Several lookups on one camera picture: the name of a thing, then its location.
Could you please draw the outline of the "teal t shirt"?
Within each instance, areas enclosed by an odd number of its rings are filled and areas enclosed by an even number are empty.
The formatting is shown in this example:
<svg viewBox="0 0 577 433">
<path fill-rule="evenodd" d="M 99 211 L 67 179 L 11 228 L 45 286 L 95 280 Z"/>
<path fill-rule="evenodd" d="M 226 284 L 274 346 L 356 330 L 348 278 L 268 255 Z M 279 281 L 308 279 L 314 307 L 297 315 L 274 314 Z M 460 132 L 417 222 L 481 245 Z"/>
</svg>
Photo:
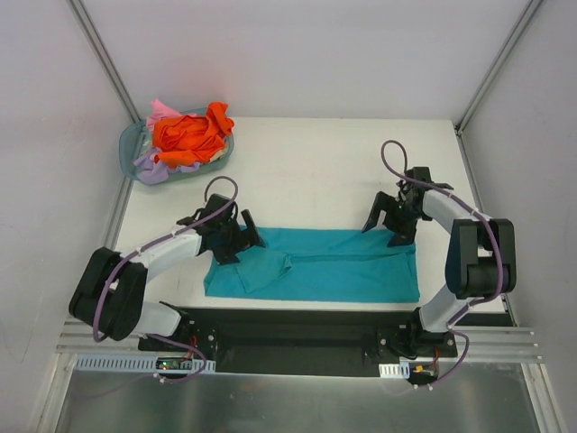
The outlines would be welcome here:
<svg viewBox="0 0 577 433">
<path fill-rule="evenodd" d="M 262 227 L 265 245 L 213 262 L 206 295 L 218 298 L 348 303 L 416 303 L 416 247 L 392 246 L 386 229 Z"/>
</svg>

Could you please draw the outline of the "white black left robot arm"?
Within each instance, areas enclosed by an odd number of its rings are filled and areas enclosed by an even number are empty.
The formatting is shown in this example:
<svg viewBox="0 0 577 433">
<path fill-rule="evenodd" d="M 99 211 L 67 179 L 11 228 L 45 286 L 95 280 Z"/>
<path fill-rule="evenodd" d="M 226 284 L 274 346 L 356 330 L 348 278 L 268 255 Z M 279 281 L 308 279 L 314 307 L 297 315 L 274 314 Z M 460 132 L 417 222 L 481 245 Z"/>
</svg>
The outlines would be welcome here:
<svg viewBox="0 0 577 433">
<path fill-rule="evenodd" d="M 190 329 L 171 307 L 154 307 L 144 301 L 147 284 L 172 266 L 210 252 L 220 265 L 236 264 L 239 254 L 264 247 L 250 211 L 241 212 L 244 225 L 231 208 L 209 218 L 199 209 L 177 221 L 165 235 L 131 253 L 106 247 L 95 250 L 69 302 L 72 317 L 91 326 L 96 341 L 121 341 L 133 332 L 159 334 L 172 351 L 184 349 Z"/>
</svg>

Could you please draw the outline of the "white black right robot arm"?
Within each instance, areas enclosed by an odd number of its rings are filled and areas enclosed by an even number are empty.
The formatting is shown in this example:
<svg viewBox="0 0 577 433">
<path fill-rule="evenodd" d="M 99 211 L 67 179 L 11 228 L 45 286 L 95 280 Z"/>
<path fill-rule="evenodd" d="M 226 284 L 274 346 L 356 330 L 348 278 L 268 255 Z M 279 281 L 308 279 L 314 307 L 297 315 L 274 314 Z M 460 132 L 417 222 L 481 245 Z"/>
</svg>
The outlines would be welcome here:
<svg viewBox="0 0 577 433">
<path fill-rule="evenodd" d="M 517 283 L 513 223 L 473 209 L 448 189 L 420 187 L 393 197 L 378 192 L 363 227 L 376 227 L 379 217 L 393 233 L 390 247 L 415 242 L 417 222 L 435 221 L 449 235 L 444 285 L 411 314 L 400 342 L 414 355 L 427 355 L 473 307 L 514 290 Z"/>
</svg>

